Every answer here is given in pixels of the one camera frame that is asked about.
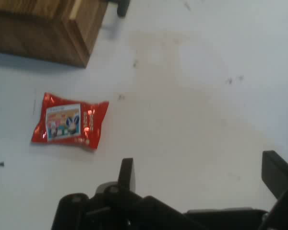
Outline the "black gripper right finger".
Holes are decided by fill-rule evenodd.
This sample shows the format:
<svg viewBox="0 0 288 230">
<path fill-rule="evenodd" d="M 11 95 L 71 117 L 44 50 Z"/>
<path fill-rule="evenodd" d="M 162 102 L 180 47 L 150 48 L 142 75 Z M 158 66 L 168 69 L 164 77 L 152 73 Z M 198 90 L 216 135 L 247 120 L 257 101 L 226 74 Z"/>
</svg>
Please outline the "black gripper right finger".
<svg viewBox="0 0 288 230">
<path fill-rule="evenodd" d="M 288 163 L 275 151 L 264 151 L 261 177 L 276 203 L 264 215 L 259 229 L 288 230 Z"/>
</svg>

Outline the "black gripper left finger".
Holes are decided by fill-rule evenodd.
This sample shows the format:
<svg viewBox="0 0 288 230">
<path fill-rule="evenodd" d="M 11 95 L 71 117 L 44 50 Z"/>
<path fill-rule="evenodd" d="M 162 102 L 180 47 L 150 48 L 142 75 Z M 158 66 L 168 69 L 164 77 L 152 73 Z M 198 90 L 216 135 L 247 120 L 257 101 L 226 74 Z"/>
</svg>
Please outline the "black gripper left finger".
<svg viewBox="0 0 288 230">
<path fill-rule="evenodd" d="M 197 230 L 199 223 L 152 196 L 135 193 L 132 158 L 121 162 L 117 181 L 96 194 L 66 195 L 58 204 L 53 230 Z"/>
</svg>

